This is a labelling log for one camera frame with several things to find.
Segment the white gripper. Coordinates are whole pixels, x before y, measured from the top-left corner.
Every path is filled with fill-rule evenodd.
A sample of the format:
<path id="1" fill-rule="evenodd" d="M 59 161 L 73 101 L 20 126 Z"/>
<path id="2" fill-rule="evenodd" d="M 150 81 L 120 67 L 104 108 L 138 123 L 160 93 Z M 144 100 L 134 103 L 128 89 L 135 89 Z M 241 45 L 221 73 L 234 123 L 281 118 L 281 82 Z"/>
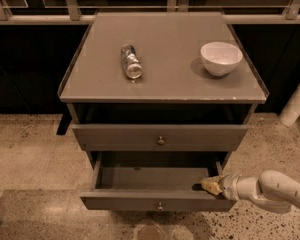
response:
<path id="1" fill-rule="evenodd" d="M 200 181 L 201 187 L 213 195 L 223 194 L 223 196 L 231 201 L 239 201 L 238 182 L 242 179 L 239 174 L 227 174 L 225 176 L 214 176 L 204 178 Z"/>

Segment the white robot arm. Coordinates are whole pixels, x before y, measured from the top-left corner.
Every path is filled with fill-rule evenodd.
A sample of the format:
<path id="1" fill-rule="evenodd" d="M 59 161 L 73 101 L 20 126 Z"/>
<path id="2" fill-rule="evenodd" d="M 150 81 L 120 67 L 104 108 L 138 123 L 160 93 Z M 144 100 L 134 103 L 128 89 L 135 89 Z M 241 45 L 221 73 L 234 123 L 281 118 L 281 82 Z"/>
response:
<path id="1" fill-rule="evenodd" d="M 263 171 L 258 177 L 239 174 L 204 178 L 201 187 L 227 200 L 249 201 L 260 209 L 285 214 L 295 206 L 300 210 L 300 183 L 275 170 Z"/>

